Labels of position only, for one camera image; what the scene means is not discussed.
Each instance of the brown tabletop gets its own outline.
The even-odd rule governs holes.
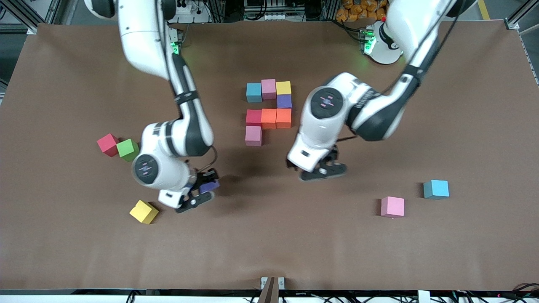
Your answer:
[[[373,63],[330,23],[194,25],[182,53],[222,186],[196,210],[160,206],[144,225],[129,211],[157,191],[95,142],[139,140],[147,124],[174,119],[168,84],[126,62],[116,27],[44,25],[28,37],[0,107],[1,288],[251,288],[275,275],[292,289],[509,290],[539,280],[537,86],[503,22],[459,22],[395,134],[341,143],[347,176],[317,183],[285,167],[307,94],[343,71],[383,90],[402,61]],[[245,101],[245,84],[263,78],[292,82],[294,127],[246,147],[245,111],[275,106]],[[436,178],[451,198],[421,197]],[[386,196],[406,199],[406,217],[379,216]]]

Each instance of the yellow tape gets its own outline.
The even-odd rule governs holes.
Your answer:
[[[479,0],[478,1],[479,10],[481,11],[481,16],[483,17],[483,20],[490,20],[490,16],[488,15],[487,6],[485,5],[485,0]]]

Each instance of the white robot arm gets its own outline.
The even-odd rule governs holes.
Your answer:
[[[336,163],[335,143],[343,125],[366,141],[384,140],[400,123],[404,107],[417,90],[439,50],[438,28],[445,15],[464,12],[474,1],[391,1],[386,22],[374,35],[380,43],[396,43],[407,66],[388,95],[382,95],[349,73],[330,79],[307,97],[301,126],[287,156],[300,168],[303,181],[338,177],[346,166]]]
[[[160,190],[161,203],[183,212],[214,197],[212,192],[195,195],[194,191],[218,175],[214,169],[196,170],[179,159],[206,154],[213,145],[213,132],[187,64],[170,47],[166,20],[174,17],[175,2],[85,0],[94,15],[118,18],[123,53],[131,65],[170,83],[180,117],[144,129],[133,176],[139,184]]]

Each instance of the block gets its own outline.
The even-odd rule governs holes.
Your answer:
[[[245,127],[245,145],[262,146],[262,128],[260,126]]]
[[[118,144],[118,142],[120,142],[120,140],[118,140],[118,138],[116,138],[114,135],[107,134],[98,140],[98,145],[102,153],[109,157],[114,157],[118,154],[118,149],[116,148],[116,144]]]
[[[292,95],[277,95],[277,108],[292,108]]]
[[[118,154],[127,162],[133,161],[139,155],[139,145],[132,139],[127,139],[116,144]]]
[[[441,200],[449,198],[449,183],[446,180],[430,180],[423,183],[425,199]]]
[[[245,126],[262,126],[262,109],[248,109]]]
[[[219,180],[215,180],[213,182],[208,182],[208,183],[204,183],[202,184],[199,188],[198,188],[198,191],[203,194],[205,192],[208,192],[208,191],[212,191],[214,189],[217,189],[219,186],[221,186],[219,184]]]
[[[277,121],[277,110],[272,108],[263,108],[262,109],[262,129],[275,129],[277,126],[275,122]]]
[[[404,217],[404,199],[396,197],[383,198],[380,215],[390,218]]]
[[[157,216],[159,211],[155,207],[151,206],[142,200],[139,200],[135,207],[129,212],[130,215],[139,220],[140,223],[150,224],[151,221]]]
[[[259,103],[262,102],[262,84],[247,83],[247,102]]]
[[[275,88],[275,79],[262,80],[262,99],[273,100],[277,98],[277,89]]]
[[[292,94],[292,87],[290,86],[290,81],[276,82],[275,88],[277,90],[277,95]]]
[[[275,119],[275,125],[277,128],[291,128],[292,127],[292,109],[291,108],[277,108],[277,117]]]

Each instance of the grey floor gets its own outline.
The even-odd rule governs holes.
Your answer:
[[[484,0],[491,19],[504,19],[525,0]],[[476,5],[466,11],[460,20],[481,20],[481,12]],[[71,0],[62,17],[63,24],[101,25],[116,22],[93,16],[84,5],[84,0]],[[539,23],[539,6],[519,22],[520,31]],[[9,81],[23,48],[26,35],[0,35],[0,79]],[[539,28],[522,35],[531,63],[539,68]]]

